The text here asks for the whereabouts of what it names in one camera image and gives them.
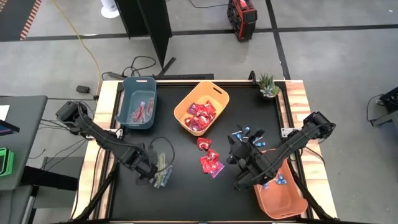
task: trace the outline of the black table surface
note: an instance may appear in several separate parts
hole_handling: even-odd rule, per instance
[[[213,179],[204,174],[200,157],[205,151],[196,146],[197,137],[183,129],[174,118],[174,108],[192,90],[192,87],[158,88],[158,100],[153,127],[132,131],[124,138],[127,142],[149,144],[156,137],[168,138],[175,148],[173,172],[166,187],[137,186],[136,172],[120,166],[116,178],[112,220],[132,221],[222,221],[222,220],[271,220],[259,207],[254,188],[233,190],[237,165],[228,165],[227,135],[237,131],[237,124],[264,129],[266,147],[281,144],[279,115],[276,99],[265,101],[258,87],[222,87],[229,94],[229,104],[202,136],[213,141],[213,148],[220,155],[225,168]],[[170,146],[163,139],[156,140],[154,149],[166,153],[170,162]]]
[[[20,184],[46,102],[46,96],[0,97],[0,105],[10,105],[6,121],[20,129],[19,133],[0,136],[0,147],[15,153],[12,174],[0,177],[0,190],[13,190]]]

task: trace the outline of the concrete floor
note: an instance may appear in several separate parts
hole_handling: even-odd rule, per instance
[[[123,33],[120,18],[100,15],[98,0],[58,0],[81,34]],[[226,0],[193,0],[198,6]],[[257,27],[270,28],[264,0],[253,0]],[[398,2],[388,0],[273,0],[279,27],[357,26],[396,24]],[[229,29],[225,8],[194,9],[188,0],[170,0],[172,29]],[[29,37],[73,35],[62,15],[43,0]],[[338,217],[342,220],[395,223],[398,219],[398,131],[386,124],[372,128],[366,121],[366,103],[398,84],[398,29],[290,32],[280,34],[292,79],[304,80],[312,111],[322,111],[337,124],[321,145]],[[85,40],[102,72],[120,73],[138,55],[155,57],[149,38]],[[76,93],[77,85],[95,90],[97,74],[90,56],[77,40],[0,42],[0,95],[47,95],[90,98]],[[239,43],[233,34],[172,37],[166,61],[177,58],[166,74],[214,73],[217,79],[247,78],[251,70],[283,78],[274,36],[254,34]],[[137,66],[150,62],[141,60]],[[152,75],[160,66],[142,72]],[[44,118],[54,119],[64,101],[50,100]],[[372,105],[372,118],[385,111]],[[41,129],[31,152],[40,167],[44,156],[54,156],[78,138],[63,131]],[[84,156],[85,147],[73,154]],[[34,223],[67,220],[65,209],[39,210]]]

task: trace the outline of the orange bin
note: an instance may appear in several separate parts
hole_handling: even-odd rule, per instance
[[[184,122],[185,118],[191,118],[193,116],[188,113],[188,108],[192,103],[205,104],[208,100],[216,108],[216,118],[204,130],[191,130]],[[229,95],[227,92],[212,82],[202,81],[175,107],[174,117],[179,121],[181,126],[191,134],[194,136],[201,136],[214,123],[221,112],[223,112],[228,102]]]
[[[254,186],[261,210],[274,219],[292,217],[303,213],[307,209],[308,202],[299,194],[286,159],[279,169],[279,173],[284,176],[287,184],[279,185],[272,181],[267,190],[259,184]]]

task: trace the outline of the yellow cable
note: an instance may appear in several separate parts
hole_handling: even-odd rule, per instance
[[[55,7],[57,7],[57,9],[62,13],[62,15],[68,21],[70,27],[73,29],[73,31],[75,31],[77,38],[80,40],[81,45],[87,50],[87,52],[91,55],[91,57],[93,58],[93,60],[95,62],[95,66],[97,68],[97,73],[98,73],[98,83],[97,83],[97,89],[95,91],[95,95],[98,96],[98,92],[100,90],[100,80],[101,80],[101,71],[100,71],[100,67],[98,66],[98,62],[97,62],[97,60],[95,60],[93,53],[91,53],[91,51],[86,47],[85,43],[83,43],[83,41],[81,40],[79,33],[76,31],[75,27],[72,25],[72,23],[70,22],[67,15],[65,15],[65,13],[60,9],[60,6],[55,2],[55,0],[51,0],[51,1],[54,3]]]

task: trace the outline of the red power station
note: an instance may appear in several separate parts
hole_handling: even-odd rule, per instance
[[[229,0],[226,14],[238,40],[251,40],[257,21],[253,3],[250,0]]]

